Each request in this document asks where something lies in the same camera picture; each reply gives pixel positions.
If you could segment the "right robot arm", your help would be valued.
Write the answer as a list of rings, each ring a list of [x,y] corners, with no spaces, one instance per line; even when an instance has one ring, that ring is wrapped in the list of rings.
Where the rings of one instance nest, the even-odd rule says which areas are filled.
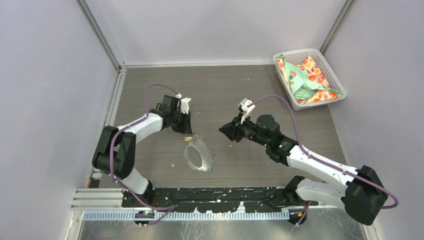
[[[351,167],[315,154],[282,134],[272,115],[260,115],[256,122],[249,117],[242,119],[239,115],[218,130],[232,142],[247,139],[262,145],[274,162],[322,180],[315,182],[305,177],[294,177],[285,192],[285,198],[291,205],[299,205],[302,201],[326,203],[343,209],[358,223],[370,226],[388,199],[373,168],[367,165]]]

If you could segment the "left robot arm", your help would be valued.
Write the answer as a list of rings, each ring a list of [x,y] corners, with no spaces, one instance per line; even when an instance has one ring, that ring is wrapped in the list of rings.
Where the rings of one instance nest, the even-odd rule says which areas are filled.
[[[141,207],[153,202],[153,184],[135,168],[136,145],[148,136],[171,128],[191,134],[191,98],[165,95],[161,103],[142,117],[119,127],[107,125],[100,134],[92,166],[123,183]]]

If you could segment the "yellow key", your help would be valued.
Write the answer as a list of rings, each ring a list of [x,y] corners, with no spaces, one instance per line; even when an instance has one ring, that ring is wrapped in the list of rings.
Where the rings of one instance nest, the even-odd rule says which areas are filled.
[[[190,141],[190,140],[192,140],[192,139],[194,139],[194,137],[193,137],[193,136],[185,136],[185,137],[183,138],[183,140],[184,140],[185,142],[188,142],[188,141]]]

